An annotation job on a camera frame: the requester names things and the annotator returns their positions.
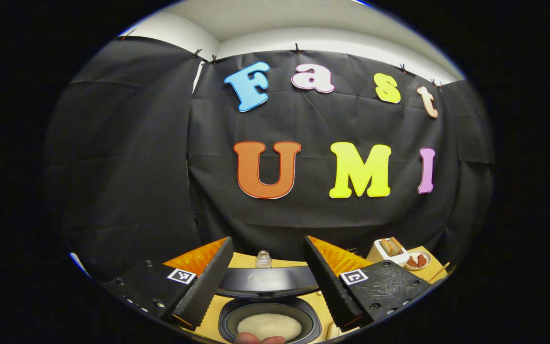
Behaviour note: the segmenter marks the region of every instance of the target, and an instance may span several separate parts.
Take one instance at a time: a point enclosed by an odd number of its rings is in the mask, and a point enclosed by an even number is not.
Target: glass jar
[[[273,266],[273,259],[269,256],[269,253],[264,250],[258,252],[256,268],[270,268],[271,266]]]

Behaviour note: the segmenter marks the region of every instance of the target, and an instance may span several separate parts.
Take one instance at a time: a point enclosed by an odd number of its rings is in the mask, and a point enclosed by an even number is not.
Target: hand
[[[285,342],[286,339],[280,335],[264,338],[262,342],[260,342],[258,337],[251,333],[239,333],[235,340],[235,344],[284,344]]]

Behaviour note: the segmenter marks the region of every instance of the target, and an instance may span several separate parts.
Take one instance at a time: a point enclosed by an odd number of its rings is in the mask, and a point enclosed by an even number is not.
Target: blue letter f
[[[235,74],[231,74],[224,79],[224,82],[227,84],[233,85],[237,96],[241,103],[239,104],[239,111],[245,112],[249,109],[253,109],[258,105],[266,102],[269,96],[266,93],[258,93],[256,91],[256,86],[259,86],[262,89],[269,87],[269,81],[266,79],[264,74],[260,73],[266,72],[271,67],[264,62],[255,63],[247,68],[243,68]],[[249,74],[254,73],[252,79],[249,78]]]

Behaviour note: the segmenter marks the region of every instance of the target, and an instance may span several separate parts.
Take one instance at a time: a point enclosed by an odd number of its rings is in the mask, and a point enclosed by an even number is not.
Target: black cloth
[[[61,96],[44,182],[63,240],[94,279],[200,246],[186,172],[199,63],[166,42],[115,39]]]
[[[224,79],[263,61],[268,100],[245,113]],[[336,89],[329,94],[303,90],[291,82],[296,66],[323,65]],[[393,76],[402,99],[379,100],[373,76]],[[417,88],[434,96],[439,116],[426,112]],[[302,237],[312,235],[367,255],[374,240],[396,237],[406,248],[424,245],[443,262],[468,248],[485,215],[493,188],[493,143],[485,127],[485,109],[466,81],[444,87],[391,65],[343,53],[259,52],[227,57],[203,66],[192,95],[188,133],[188,170],[197,228],[203,242],[232,236],[235,251],[303,260]],[[276,183],[279,155],[273,144],[294,141],[293,189],[276,200],[252,198],[237,182],[234,144],[259,141],[260,180]],[[332,143],[353,143],[365,161],[375,144],[391,148],[391,194],[332,199],[336,156]],[[421,148],[436,151],[434,190],[418,194]]]

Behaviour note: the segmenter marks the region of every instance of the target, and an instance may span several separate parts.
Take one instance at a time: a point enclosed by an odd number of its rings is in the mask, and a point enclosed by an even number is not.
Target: plate
[[[426,266],[428,266],[428,264],[430,264],[430,261],[432,260],[432,257],[430,257],[428,252],[422,251],[422,250],[409,251],[409,256],[413,257],[414,261],[417,261],[417,256],[419,256],[419,255],[423,255],[424,258],[426,258],[427,262],[424,266],[422,266],[421,268],[413,268],[412,266],[409,266],[408,264],[405,263],[404,268],[406,268],[408,270],[417,271],[417,270],[421,270],[421,269],[425,268]]]

